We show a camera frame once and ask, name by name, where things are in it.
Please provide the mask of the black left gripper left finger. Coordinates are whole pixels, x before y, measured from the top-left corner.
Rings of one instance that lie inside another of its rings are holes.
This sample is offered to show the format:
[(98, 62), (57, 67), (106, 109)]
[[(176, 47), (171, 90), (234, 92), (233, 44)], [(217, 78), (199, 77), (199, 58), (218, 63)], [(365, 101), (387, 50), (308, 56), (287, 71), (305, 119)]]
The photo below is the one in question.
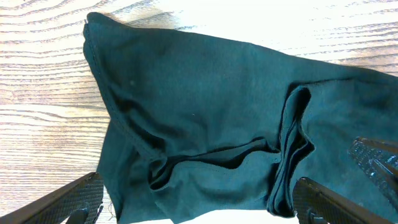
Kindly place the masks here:
[(104, 181), (90, 172), (1, 217), (2, 224), (95, 224), (103, 209)]

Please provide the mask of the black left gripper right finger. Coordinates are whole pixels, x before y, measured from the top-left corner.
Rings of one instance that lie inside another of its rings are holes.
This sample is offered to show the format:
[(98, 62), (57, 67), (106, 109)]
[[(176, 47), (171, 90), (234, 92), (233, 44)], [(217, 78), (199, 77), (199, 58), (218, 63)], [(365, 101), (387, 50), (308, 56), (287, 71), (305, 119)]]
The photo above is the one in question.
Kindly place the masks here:
[(293, 203), (300, 224), (392, 224), (307, 177), (295, 184)]

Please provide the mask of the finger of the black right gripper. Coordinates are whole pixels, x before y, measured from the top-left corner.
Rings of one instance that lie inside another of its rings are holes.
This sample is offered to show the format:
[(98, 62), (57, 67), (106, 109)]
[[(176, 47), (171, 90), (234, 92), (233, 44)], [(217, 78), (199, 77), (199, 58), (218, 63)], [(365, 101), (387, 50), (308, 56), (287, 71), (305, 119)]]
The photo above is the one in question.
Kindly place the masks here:
[(356, 138), (348, 154), (389, 203), (397, 208), (397, 143)]

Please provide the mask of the black t-shirt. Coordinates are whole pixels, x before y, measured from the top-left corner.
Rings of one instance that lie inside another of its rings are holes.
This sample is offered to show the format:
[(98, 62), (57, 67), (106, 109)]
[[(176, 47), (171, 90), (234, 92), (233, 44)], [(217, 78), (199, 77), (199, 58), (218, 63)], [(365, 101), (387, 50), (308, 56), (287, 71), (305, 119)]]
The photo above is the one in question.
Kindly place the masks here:
[(397, 140), (396, 77), (97, 12), (83, 35), (111, 118), (98, 172), (119, 223), (289, 218), (301, 177), (397, 221), (348, 155), (357, 137)]

